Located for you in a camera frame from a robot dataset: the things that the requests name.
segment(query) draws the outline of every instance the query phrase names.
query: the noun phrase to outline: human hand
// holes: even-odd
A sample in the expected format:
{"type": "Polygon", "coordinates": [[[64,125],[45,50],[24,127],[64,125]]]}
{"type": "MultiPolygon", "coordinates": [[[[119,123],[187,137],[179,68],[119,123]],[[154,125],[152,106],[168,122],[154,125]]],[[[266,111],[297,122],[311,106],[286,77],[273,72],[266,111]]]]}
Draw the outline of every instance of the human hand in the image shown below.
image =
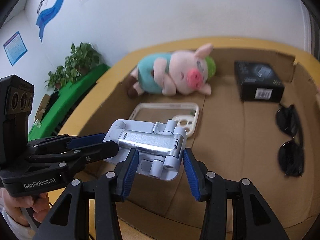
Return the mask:
{"type": "Polygon", "coordinates": [[[29,226],[26,218],[22,215],[20,208],[32,207],[35,211],[33,217],[38,222],[42,222],[50,210],[49,197],[47,193],[41,193],[36,201],[31,196],[14,198],[9,195],[6,189],[2,190],[4,209],[7,214],[18,224],[29,226]]]}

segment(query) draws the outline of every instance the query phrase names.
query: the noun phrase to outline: black sunglasses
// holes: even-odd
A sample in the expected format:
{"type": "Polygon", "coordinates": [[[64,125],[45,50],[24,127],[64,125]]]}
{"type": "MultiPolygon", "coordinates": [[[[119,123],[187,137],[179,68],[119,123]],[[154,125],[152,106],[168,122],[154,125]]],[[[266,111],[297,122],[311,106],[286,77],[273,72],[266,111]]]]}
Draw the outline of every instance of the black sunglasses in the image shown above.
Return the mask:
{"type": "Polygon", "coordinates": [[[292,137],[279,149],[279,164],[286,175],[299,177],[302,176],[304,169],[304,145],[300,118],[294,105],[285,107],[279,104],[279,106],[276,123],[282,132],[292,137]],[[299,138],[299,144],[295,141],[296,136],[299,138]]]}

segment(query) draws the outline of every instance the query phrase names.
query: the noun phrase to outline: pig's eye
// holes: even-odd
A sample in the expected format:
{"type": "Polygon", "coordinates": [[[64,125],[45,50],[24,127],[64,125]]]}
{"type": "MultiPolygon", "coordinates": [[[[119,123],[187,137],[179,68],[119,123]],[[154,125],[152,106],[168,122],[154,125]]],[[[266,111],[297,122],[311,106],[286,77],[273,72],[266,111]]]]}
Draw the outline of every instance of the pig's eye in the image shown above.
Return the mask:
{"type": "Polygon", "coordinates": [[[200,60],[197,61],[197,67],[198,67],[198,69],[199,69],[201,72],[203,72],[203,68],[201,67],[201,62],[200,62],[200,60]]]}

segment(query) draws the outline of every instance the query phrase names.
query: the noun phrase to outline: stuffed animal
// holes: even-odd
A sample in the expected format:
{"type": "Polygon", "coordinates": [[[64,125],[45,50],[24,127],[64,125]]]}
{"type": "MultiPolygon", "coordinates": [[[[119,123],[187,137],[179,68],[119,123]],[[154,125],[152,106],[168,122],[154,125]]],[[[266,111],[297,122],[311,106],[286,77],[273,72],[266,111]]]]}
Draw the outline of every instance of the stuffed animal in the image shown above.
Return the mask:
{"type": "Polygon", "coordinates": [[[144,57],[124,83],[130,98],[144,92],[150,94],[188,95],[194,91],[210,95],[206,83],[216,72],[216,64],[209,57],[213,46],[206,44],[196,52],[177,50],[173,53],[156,53],[144,57]]]}

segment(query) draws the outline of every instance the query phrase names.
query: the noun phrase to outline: cardboard box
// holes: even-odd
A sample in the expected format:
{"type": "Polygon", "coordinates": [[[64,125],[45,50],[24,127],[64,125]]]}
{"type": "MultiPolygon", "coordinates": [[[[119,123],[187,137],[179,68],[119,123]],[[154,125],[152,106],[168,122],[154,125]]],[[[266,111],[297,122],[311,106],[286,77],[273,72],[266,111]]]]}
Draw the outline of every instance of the cardboard box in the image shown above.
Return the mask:
{"type": "Polygon", "coordinates": [[[241,100],[281,101],[284,85],[269,64],[236,61],[235,77],[241,100]]]}
{"type": "Polygon", "coordinates": [[[39,120],[41,122],[43,114],[45,112],[45,109],[49,103],[50,96],[48,94],[45,94],[41,100],[41,103],[39,105],[39,108],[37,110],[36,116],[35,116],[35,121],[39,120]]]}
{"type": "MultiPolygon", "coordinates": [[[[301,63],[294,63],[294,56],[280,53],[279,49],[274,51],[277,43],[271,46],[269,41],[266,42],[268,50],[251,49],[249,45],[249,48],[226,48],[223,43],[211,53],[217,65],[217,73],[210,80],[211,96],[200,93],[173,97],[144,94],[130,99],[126,94],[122,81],[144,56],[159,51],[196,49],[207,42],[215,44],[214,41],[214,38],[212,41],[175,41],[129,53],[98,80],[60,134],[84,136],[107,132],[115,120],[129,118],[142,102],[196,103],[200,115],[187,147],[192,149],[197,160],[223,178],[234,181],[249,178],[286,229],[290,240],[301,240],[320,211],[320,111],[315,107],[317,87],[301,63]],[[278,104],[241,101],[235,80],[235,61],[265,62],[283,82],[282,103],[285,106],[295,104],[303,128],[305,172],[302,177],[287,178],[279,168],[279,147],[291,138],[276,125],[278,104]]],[[[307,53],[305,58],[304,62],[309,65],[313,62],[312,69],[320,69],[319,63],[311,61],[312,57],[307,53]]],[[[141,121],[147,121],[151,114],[155,113],[144,114],[141,121]]],[[[101,161],[88,164],[83,172],[98,178],[112,169],[112,165],[101,161]]],[[[191,195],[183,166],[172,181],[136,174],[127,201],[116,205],[121,219],[158,240],[199,239],[205,203],[198,203],[191,195]]],[[[231,239],[232,203],[228,201],[227,207],[226,239],[231,239]]]]}

